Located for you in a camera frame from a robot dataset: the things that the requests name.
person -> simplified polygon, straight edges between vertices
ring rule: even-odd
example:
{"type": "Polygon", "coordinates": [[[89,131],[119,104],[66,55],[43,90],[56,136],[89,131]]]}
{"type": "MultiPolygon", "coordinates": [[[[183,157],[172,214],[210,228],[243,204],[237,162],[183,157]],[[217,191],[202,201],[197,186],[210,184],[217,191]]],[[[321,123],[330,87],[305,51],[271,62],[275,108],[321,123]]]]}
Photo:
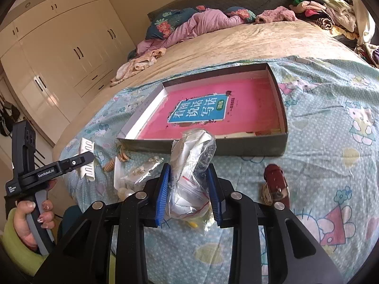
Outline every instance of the person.
{"type": "MultiPolygon", "coordinates": [[[[48,190],[52,189],[56,180],[50,181],[48,190]]],[[[34,276],[47,256],[40,255],[37,250],[37,242],[26,221],[26,215],[31,213],[36,204],[31,201],[20,201],[16,208],[13,208],[8,215],[5,223],[4,234],[0,236],[9,258],[18,268],[29,276],[34,276]]],[[[47,199],[42,203],[43,213],[38,218],[38,222],[43,229],[53,229],[55,227],[53,203],[47,199]]],[[[75,223],[76,219],[82,214],[79,206],[69,207],[62,218],[58,227],[58,241],[75,223]]],[[[109,284],[115,283],[115,257],[111,254],[109,263],[109,284]]]]}

blue polka dot sheet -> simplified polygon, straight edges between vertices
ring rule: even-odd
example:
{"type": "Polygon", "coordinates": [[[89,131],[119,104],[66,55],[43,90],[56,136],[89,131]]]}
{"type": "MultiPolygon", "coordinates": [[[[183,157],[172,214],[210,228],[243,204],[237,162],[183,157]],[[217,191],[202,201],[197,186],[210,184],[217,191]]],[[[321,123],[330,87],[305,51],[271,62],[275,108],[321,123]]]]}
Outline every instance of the blue polka dot sheet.
{"type": "MultiPolygon", "coordinates": [[[[102,170],[117,154],[116,136],[158,83],[204,71],[267,62],[279,85],[287,113],[289,138],[282,157],[213,158],[218,176],[237,191],[261,202],[263,172],[279,165],[290,190],[291,210],[332,258],[347,282],[362,266],[379,236],[379,71],[346,60],[288,58],[243,60],[204,67],[124,89],[114,95],[72,139],[61,159],[78,153],[80,138],[95,142],[94,182],[76,172],[64,176],[69,193],[86,210],[96,200],[118,200],[113,172],[102,170]]],[[[130,152],[126,169],[156,154],[130,152]]],[[[166,162],[169,155],[159,155],[166,162]]],[[[155,174],[159,175],[162,165],[155,174]]],[[[262,282],[268,281],[266,245],[261,232],[262,282]]],[[[112,242],[116,248],[117,229],[112,242]]],[[[207,233],[170,219],[145,228],[149,279],[155,284],[227,283],[232,229],[216,224],[207,233]]]]}

hand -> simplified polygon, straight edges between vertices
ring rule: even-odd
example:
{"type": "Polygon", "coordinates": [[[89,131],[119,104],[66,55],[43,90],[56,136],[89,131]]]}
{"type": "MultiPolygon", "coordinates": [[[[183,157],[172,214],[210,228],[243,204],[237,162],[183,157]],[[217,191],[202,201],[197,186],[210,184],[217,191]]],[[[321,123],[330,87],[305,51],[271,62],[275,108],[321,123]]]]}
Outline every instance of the hand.
{"type": "MultiPolygon", "coordinates": [[[[50,190],[55,185],[55,180],[50,181],[50,190]]],[[[34,202],[21,201],[17,204],[16,212],[13,218],[13,226],[21,241],[31,250],[37,250],[37,242],[34,239],[29,225],[26,221],[26,215],[31,213],[36,207],[34,202]]],[[[46,200],[42,203],[44,212],[39,216],[38,222],[41,223],[41,227],[45,229],[52,229],[55,226],[53,203],[50,200],[46,200]]]]}

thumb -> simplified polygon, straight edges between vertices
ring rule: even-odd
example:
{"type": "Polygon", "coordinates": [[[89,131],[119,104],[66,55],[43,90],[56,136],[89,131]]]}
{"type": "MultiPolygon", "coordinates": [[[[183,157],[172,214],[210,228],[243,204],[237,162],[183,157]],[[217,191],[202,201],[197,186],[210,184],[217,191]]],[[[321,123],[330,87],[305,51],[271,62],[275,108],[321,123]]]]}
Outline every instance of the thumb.
{"type": "Polygon", "coordinates": [[[13,218],[14,229],[18,237],[28,246],[34,246],[35,240],[26,221],[26,215],[31,213],[35,207],[36,204],[34,202],[21,201],[17,204],[13,218]]]}

beige bed sheet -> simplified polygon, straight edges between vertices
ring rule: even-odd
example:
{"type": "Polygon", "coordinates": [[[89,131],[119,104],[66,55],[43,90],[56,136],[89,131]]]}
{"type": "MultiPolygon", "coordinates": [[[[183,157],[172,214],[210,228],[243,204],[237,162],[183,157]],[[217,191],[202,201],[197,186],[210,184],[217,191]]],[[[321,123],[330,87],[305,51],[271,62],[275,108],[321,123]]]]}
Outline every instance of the beige bed sheet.
{"type": "Polygon", "coordinates": [[[242,24],[208,33],[167,49],[158,62],[124,82],[102,90],[64,130],[53,149],[59,159],[64,147],[109,101],[126,87],[135,87],[198,67],[257,58],[334,58],[364,61],[342,43],[304,21],[242,24]]]}

